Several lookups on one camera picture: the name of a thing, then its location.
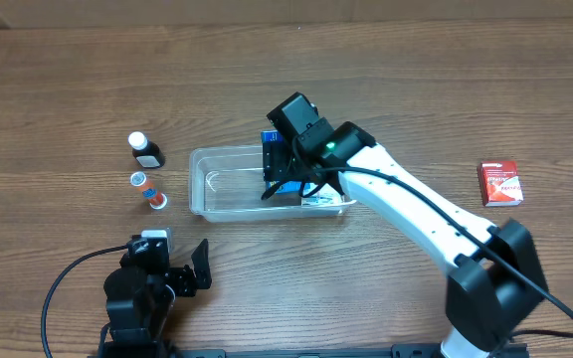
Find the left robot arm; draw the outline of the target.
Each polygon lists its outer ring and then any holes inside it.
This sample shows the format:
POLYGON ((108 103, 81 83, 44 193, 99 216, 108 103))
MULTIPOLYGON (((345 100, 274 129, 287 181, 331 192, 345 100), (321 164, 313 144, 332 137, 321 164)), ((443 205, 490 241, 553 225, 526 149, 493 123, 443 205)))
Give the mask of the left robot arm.
POLYGON ((108 324, 96 355, 102 358, 171 358, 181 354, 163 337, 168 314, 179 297, 193 297, 212 284, 209 242, 191 255, 192 264, 174 268, 169 238, 135 235, 126 244, 120 268, 103 284, 108 324))

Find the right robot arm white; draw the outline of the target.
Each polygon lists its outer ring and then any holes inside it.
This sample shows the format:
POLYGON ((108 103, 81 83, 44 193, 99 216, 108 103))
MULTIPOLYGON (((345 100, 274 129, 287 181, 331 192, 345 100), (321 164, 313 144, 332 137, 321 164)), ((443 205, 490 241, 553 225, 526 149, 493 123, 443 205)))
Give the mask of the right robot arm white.
POLYGON ((530 232, 467 212, 413 177, 375 137, 346 121, 337 128, 296 92, 268 120, 293 150, 294 181, 327 184, 369 207, 414 241, 447 279, 452 324, 439 344, 397 345, 392 352, 432 357, 524 357, 511 344, 516 326, 548 289, 530 232))

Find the dark bottle white cap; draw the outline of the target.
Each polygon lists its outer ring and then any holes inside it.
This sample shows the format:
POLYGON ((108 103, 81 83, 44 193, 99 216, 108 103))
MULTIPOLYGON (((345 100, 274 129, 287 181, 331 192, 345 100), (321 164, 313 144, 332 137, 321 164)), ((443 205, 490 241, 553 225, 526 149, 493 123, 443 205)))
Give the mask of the dark bottle white cap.
POLYGON ((160 168, 165 164, 165 157, 158 145, 150 141, 142 132, 130 133, 128 143, 132 148, 133 157, 143 168, 160 168))

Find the white bandage box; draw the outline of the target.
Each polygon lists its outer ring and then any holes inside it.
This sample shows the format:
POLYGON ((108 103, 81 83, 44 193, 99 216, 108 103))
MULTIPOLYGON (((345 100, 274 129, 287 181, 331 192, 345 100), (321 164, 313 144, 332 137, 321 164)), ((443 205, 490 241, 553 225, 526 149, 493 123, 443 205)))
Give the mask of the white bandage box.
POLYGON ((343 197, 328 184, 324 185, 310 197, 301 199, 303 206, 339 205, 343 203, 343 197))

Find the red Panadol box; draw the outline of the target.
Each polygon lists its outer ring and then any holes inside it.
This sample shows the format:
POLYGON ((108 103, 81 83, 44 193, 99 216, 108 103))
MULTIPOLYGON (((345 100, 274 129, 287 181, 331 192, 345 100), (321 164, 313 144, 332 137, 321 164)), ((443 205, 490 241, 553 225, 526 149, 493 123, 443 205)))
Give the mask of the red Panadol box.
POLYGON ((477 177, 485 207, 517 206, 524 200, 515 161, 483 161, 477 177))

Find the orange tube white cap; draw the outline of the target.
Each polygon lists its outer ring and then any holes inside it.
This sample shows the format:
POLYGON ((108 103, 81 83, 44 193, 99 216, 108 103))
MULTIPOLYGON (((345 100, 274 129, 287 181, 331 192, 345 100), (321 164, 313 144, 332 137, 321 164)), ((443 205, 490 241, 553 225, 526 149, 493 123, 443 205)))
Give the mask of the orange tube white cap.
POLYGON ((161 210, 167 205, 168 199, 166 195, 154 186, 144 172, 132 173, 129 182, 142 194, 152 209, 161 210))

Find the blue VapoDrops box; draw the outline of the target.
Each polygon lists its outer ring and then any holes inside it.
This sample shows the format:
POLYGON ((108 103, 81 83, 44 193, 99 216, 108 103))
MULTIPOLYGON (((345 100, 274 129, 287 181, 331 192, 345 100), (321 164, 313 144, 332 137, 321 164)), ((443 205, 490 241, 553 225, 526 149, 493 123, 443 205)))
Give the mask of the blue VapoDrops box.
MULTIPOLYGON (((269 190, 285 177, 293 175, 299 165, 295 161, 290 146, 276 130, 265 130, 260 134, 262 143, 263 179, 269 190)), ((272 196, 272 199, 296 200, 299 197, 301 183, 289 181, 284 183, 272 196)))

